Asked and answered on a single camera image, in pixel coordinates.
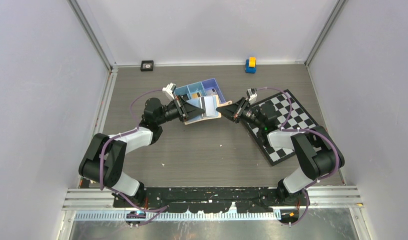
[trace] blue block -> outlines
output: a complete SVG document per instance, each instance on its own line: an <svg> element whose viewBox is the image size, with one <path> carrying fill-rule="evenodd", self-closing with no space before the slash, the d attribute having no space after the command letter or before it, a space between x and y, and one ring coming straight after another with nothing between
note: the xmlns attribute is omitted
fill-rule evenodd
<svg viewBox="0 0 408 240"><path fill-rule="evenodd" d="M255 65L255 67L249 67L249 59L247 59L245 62L245 72L248 74L254 74L256 70L257 65Z"/></svg>

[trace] black square object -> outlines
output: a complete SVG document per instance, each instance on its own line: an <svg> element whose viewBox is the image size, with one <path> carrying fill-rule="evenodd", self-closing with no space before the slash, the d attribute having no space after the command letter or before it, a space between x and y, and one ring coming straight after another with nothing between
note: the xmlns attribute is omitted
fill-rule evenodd
<svg viewBox="0 0 408 240"><path fill-rule="evenodd" d="M266 147L266 151L267 151L268 154L272 154L272 153L275 152L274 148L272 148L272 147Z"/></svg>
<svg viewBox="0 0 408 240"><path fill-rule="evenodd" d="M304 111L303 111L302 109L300 109L300 108L298 108L296 111L297 111L297 114L298 114L298 115L300 115L300 114L303 114L303 113L304 113Z"/></svg>
<svg viewBox="0 0 408 240"><path fill-rule="evenodd" d="M304 122L305 122L305 124L307 124L307 126L310 126L311 124L313 124L311 122L311 119L306 119Z"/></svg>
<svg viewBox="0 0 408 240"><path fill-rule="evenodd" d="M275 106L278 110L283 108L283 105L280 102L276 103Z"/></svg>
<svg viewBox="0 0 408 240"><path fill-rule="evenodd" d="M277 151L277 154L279 155L279 157L284 157L286 156L285 151L283 150L283 148L281 148L279 151Z"/></svg>
<svg viewBox="0 0 408 240"><path fill-rule="evenodd" d="M301 118L300 116L294 117L294 120L295 120L297 123L302 122L302 118Z"/></svg>
<svg viewBox="0 0 408 240"><path fill-rule="evenodd" d="M142 72L151 72L153 70L154 70L153 60L142 61L142 63L140 64L140 71Z"/></svg>
<svg viewBox="0 0 408 240"><path fill-rule="evenodd" d="M296 128L304 128L304 126L306 126L305 128L316 126L317 125L316 121L311 117L310 114L308 114L308 112L303 108L303 106L294 97L294 95L289 90L285 90L285 92L289 93L291 102L296 103L295 106L298 106L297 108L292 108L292 112L293 112L294 116L295 115L299 115L299 116L296 116L296 117L293 118L295 120L294 121L294 126L291 126L291 122L288 121L284 127L286 129L296 129ZM280 121L280 119L279 119L282 116L282 114L280 114L280 110L284 109L284 110L282 110L283 112L289 111L289 105L283 106L280 103L280 101L283 101L283 100L285 100L285 96L283 96L281 93L278 93L278 94L270 96L270 97L268 97L266 99L263 99L261 101L256 102L255 104L252 105L252 107L257 108L258 105L262 105L263 103L267 103L267 104L271 104L271 105L273 104L273 102L278 103L278 104L275 104L275 106L277 107L276 114L278 116L277 120L279 121L279 124L278 124L278 127L279 127L280 124L282 123ZM256 141L258 146L260 147L261 151L263 152L263 154L267 158L268 162L272 166L274 166L274 165L276 165L278 163L281 163L282 161L284 161L284 160L290 158L291 156L295 155L295 152L292 149L281 148L281 147L265 147L263 145L263 141L260 138L258 138L257 135L256 135L256 132L258 131L257 126L255 126L253 124L248 124L247 122L244 122L244 121L242 121L242 123L247 128L250 135L254 138L254 140Z"/></svg>

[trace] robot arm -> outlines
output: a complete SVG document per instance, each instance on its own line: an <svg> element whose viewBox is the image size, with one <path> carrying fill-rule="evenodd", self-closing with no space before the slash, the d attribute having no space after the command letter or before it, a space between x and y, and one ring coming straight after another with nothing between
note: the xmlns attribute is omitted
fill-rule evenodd
<svg viewBox="0 0 408 240"><path fill-rule="evenodd" d="M161 124L176 118L184 122L205 112L203 109L173 95L174 89L175 85L172 83L163 89L171 100L167 105L162 105L161 101L155 97L146 101L142 120L137 129L115 135L102 133L94 135L79 166L79 174L87 179L99 182L100 153L104 144L110 138L119 135L120 137L107 144L108 146L105 149L103 185L139 199L137 193L144 186L143 183L129 177L122 171L125 154L140 147L154 144L163 131Z"/></svg>
<svg viewBox="0 0 408 240"><path fill-rule="evenodd" d="M265 146L295 150L300 167L279 181L276 189L276 198L279 202L299 194L301 189L334 170L335 154L327 142L310 132L280 131L277 127L280 125L277 120L280 115L275 107L266 103L257 108L251 107L257 97L255 89L248 89L247 96L248 98L243 97L234 104L218 107L217 111L232 122L244 120L257 126L257 136ZM312 130L333 143L323 127L316 126ZM344 165L344 158L336 146L335 148L339 155L340 168Z"/></svg>

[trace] black and white checkered mat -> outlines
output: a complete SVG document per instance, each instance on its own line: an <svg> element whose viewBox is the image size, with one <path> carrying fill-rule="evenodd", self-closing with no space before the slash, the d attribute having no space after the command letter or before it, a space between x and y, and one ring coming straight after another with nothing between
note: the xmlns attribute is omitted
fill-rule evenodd
<svg viewBox="0 0 408 240"><path fill-rule="evenodd" d="M288 123L285 125L286 129L308 129L313 128L317 125L316 121L308 114L308 112L302 107L302 105L297 101L294 95L289 91L285 90L286 94L289 95L291 102L292 102L292 113L291 117L288 120ZM275 94L270 96L266 99L258 101L253 104L253 106L261 106L263 103L269 103L275 106L277 115L279 116L277 119L280 123L283 123L288 116L289 112L289 102L286 97L282 93ZM269 163L274 166L295 154L295 151L288 148L281 148L281 147L265 147L263 146L263 142L257 137L258 128L253 124L249 124L247 122L242 121L245 127L248 129L249 133L252 134L254 140L260 146L261 150L263 151L264 155L266 156Z"/></svg>

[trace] blue plastic tray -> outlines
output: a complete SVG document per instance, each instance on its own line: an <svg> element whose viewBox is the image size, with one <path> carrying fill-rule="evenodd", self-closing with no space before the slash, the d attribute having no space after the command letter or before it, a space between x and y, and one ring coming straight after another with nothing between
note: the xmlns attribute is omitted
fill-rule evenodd
<svg viewBox="0 0 408 240"><path fill-rule="evenodd" d="M217 94L221 104L226 102L215 78L177 87L174 93L178 96L187 95L189 100L194 93L199 93L202 97Z"/></svg>

